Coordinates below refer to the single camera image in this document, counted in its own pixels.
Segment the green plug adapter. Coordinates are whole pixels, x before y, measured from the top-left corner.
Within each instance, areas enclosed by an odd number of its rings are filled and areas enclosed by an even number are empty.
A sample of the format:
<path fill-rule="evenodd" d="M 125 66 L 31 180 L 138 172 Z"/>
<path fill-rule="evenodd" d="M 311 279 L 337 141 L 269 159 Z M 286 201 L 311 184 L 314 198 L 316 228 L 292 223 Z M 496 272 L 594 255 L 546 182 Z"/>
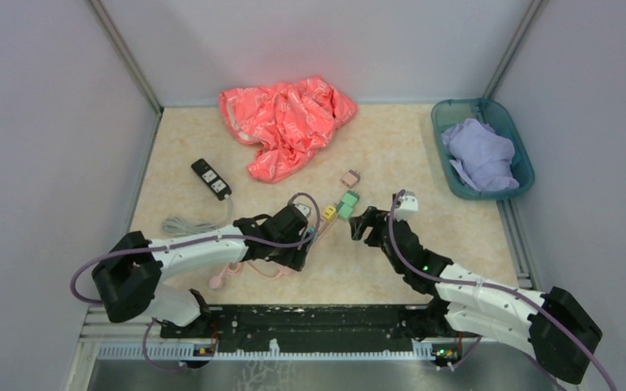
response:
<path fill-rule="evenodd" d="M 337 204 L 337 217 L 343 221 L 348 221 L 359 200 L 360 195 L 357 192 L 346 191 Z"/>

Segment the yellow plug adapter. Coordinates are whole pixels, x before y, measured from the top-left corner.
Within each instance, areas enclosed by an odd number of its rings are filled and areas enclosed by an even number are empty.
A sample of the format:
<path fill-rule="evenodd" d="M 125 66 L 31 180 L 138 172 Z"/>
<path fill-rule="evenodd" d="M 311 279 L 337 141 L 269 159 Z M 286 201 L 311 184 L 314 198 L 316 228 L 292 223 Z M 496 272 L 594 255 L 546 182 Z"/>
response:
<path fill-rule="evenodd" d="M 321 213 L 321 217 L 327 222 L 332 222 L 337 216 L 337 207 L 335 205 L 327 206 Z"/>

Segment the pink power strip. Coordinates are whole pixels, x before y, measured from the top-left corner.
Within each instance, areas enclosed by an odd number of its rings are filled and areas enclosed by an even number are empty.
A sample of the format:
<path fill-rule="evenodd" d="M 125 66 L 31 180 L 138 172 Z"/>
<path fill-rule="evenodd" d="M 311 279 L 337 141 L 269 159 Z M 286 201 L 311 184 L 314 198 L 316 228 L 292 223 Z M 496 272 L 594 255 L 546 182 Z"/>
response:
<path fill-rule="evenodd" d="M 306 249 L 308 251 L 312 249 L 315 242 L 323 235 L 323 233 L 327 230 L 327 228 L 328 228 L 328 222 L 323 217 L 320 217 L 317 223 L 312 224 L 311 226 L 308 227 L 304 235 L 305 239 L 310 239 L 306 244 Z"/>

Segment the teal plug adapter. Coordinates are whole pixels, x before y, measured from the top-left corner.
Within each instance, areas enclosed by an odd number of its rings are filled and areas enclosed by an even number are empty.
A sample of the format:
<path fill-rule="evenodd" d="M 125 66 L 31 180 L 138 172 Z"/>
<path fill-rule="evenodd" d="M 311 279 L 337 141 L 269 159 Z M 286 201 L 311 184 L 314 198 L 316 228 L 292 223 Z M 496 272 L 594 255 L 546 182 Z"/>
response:
<path fill-rule="evenodd" d="M 311 227 L 308 227 L 306 229 L 306 231 L 304 232 L 302 238 L 303 239 L 307 239 L 309 237 L 315 238 L 315 235 L 316 235 L 316 230 L 315 230 L 315 228 L 313 226 L 311 226 Z"/>

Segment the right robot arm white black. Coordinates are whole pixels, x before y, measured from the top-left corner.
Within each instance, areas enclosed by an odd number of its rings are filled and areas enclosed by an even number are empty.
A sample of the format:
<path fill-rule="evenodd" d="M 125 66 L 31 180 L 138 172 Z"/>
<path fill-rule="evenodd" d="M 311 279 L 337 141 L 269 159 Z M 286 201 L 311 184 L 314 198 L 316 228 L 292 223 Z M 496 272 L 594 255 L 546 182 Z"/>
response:
<path fill-rule="evenodd" d="M 375 207 L 349 221 L 351 238 L 379 248 L 414 291 L 432 296 L 426 324 L 437 336 L 476 334 L 515 348 L 551 376 L 580 384 L 602 339 L 567 290 L 539 292 L 485 279 L 421 245 L 398 214 Z"/>

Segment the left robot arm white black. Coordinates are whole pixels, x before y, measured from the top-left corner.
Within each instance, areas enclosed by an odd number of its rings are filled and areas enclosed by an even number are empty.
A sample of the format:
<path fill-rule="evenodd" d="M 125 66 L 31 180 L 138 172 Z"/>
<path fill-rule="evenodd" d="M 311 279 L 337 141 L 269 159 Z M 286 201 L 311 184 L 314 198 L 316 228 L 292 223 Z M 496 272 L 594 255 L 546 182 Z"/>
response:
<path fill-rule="evenodd" d="M 147 239 L 140 231 L 124 236 L 91 272 L 111 323 L 140 315 L 180 326 L 190 336 L 212 325 L 207 305 L 195 290 L 167 285 L 173 277 L 205 267 L 244 261 L 273 261 L 302 270 L 310 243 L 311 209 L 287 204 L 273 216 L 244 217 L 208 233 L 177 239 Z"/>

